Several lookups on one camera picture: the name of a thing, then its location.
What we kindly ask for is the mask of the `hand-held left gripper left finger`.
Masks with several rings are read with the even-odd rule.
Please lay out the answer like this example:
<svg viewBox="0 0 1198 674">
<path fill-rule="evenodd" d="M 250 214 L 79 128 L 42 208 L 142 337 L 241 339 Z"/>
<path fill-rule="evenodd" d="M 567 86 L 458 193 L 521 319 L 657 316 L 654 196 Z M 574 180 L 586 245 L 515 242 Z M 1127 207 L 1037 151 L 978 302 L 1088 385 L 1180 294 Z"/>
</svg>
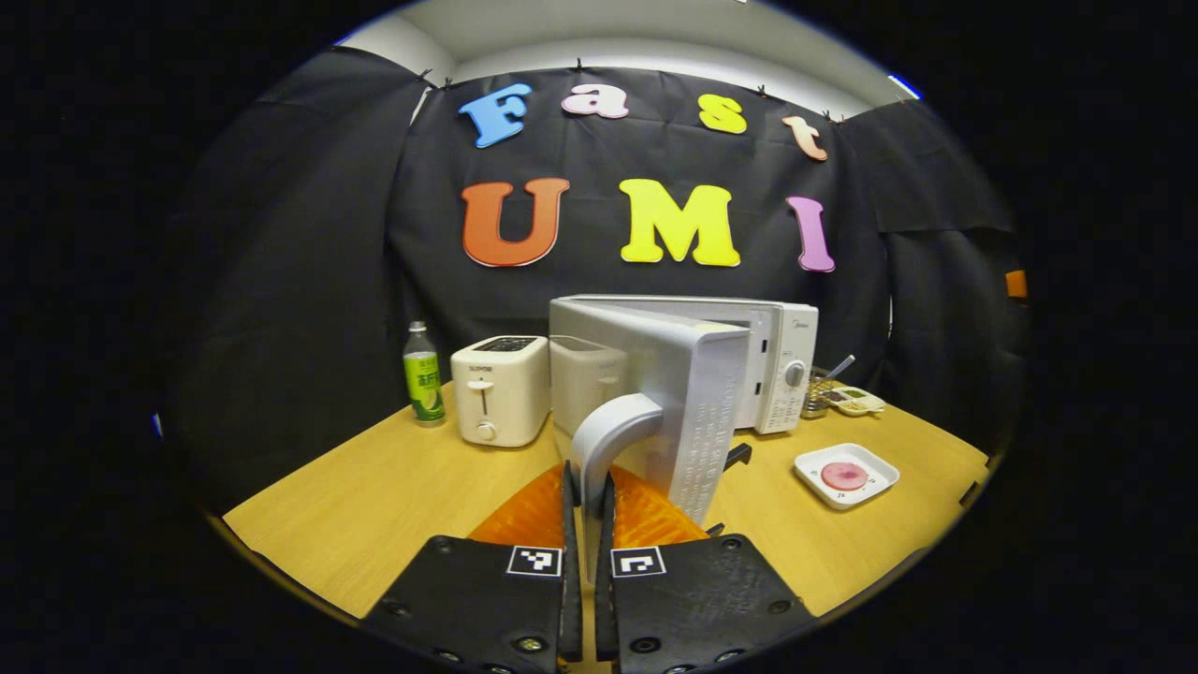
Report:
<svg viewBox="0 0 1198 674">
<path fill-rule="evenodd" d="M 569 462 L 551 470 L 552 546 L 428 538 L 361 620 L 367 633 L 453 673 L 559 673 L 581 661 L 582 593 Z"/>
</svg>

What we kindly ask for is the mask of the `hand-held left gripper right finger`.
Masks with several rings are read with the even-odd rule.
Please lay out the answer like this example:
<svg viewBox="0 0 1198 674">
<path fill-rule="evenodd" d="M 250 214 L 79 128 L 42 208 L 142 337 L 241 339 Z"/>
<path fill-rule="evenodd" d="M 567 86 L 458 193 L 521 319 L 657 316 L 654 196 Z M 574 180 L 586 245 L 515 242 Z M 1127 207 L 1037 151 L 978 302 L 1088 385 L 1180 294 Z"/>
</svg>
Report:
<svg viewBox="0 0 1198 674">
<path fill-rule="evenodd" d="M 674 506 L 613 466 L 595 558 L 595 658 L 615 673 L 732 673 L 818 618 L 744 535 L 676 538 Z"/>
</svg>

